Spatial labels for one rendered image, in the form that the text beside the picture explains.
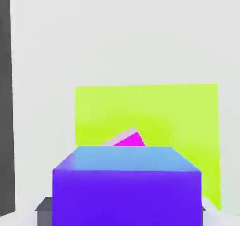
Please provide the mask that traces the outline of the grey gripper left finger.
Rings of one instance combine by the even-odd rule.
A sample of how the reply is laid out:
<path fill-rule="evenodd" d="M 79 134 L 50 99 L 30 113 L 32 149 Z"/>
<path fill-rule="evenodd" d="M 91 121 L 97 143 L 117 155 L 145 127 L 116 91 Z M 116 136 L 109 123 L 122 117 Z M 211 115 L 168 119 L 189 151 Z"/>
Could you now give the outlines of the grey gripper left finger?
<path fill-rule="evenodd" d="M 15 212 L 0 217 L 0 226 L 52 226 L 52 197 L 45 197 L 33 209 L 18 207 Z"/>

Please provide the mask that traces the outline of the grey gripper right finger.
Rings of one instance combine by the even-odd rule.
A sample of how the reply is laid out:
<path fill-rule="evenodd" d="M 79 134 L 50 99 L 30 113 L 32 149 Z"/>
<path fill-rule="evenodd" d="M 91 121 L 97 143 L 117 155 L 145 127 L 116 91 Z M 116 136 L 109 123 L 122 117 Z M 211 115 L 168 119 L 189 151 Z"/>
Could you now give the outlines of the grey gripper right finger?
<path fill-rule="evenodd" d="M 202 218 L 202 226 L 240 226 L 240 216 L 218 210 L 207 197 L 202 197 Z"/>

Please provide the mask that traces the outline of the small purple cube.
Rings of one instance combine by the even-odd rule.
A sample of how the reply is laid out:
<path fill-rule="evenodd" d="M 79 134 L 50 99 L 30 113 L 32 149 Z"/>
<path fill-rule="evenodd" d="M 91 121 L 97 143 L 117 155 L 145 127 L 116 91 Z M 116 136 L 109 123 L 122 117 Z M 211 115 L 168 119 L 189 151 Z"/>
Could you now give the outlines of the small purple cube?
<path fill-rule="evenodd" d="M 202 224 L 202 173 L 171 147 L 81 146 L 52 173 L 52 226 Z"/>

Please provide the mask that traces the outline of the small magenta cube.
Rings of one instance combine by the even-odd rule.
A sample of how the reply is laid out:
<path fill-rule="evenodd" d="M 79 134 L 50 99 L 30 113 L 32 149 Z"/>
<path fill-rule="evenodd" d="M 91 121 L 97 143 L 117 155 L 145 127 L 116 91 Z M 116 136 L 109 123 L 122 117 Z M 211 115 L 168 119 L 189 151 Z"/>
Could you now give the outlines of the small magenta cube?
<path fill-rule="evenodd" d="M 131 127 L 101 144 L 101 146 L 146 146 L 140 133 Z"/>

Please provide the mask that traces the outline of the large lime green box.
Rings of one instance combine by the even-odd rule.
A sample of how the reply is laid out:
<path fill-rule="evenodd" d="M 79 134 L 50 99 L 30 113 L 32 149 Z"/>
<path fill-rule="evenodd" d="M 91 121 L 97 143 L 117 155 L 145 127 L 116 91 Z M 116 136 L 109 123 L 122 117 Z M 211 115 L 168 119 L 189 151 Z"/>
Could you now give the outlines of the large lime green box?
<path fill-rule="evenodd" d="M 75 145 L 98 146 L 135 127 L 148 146 L 171 146 L 202 171 L 202 195 L 221 207 L 216 84 L 74 89 Z"/>

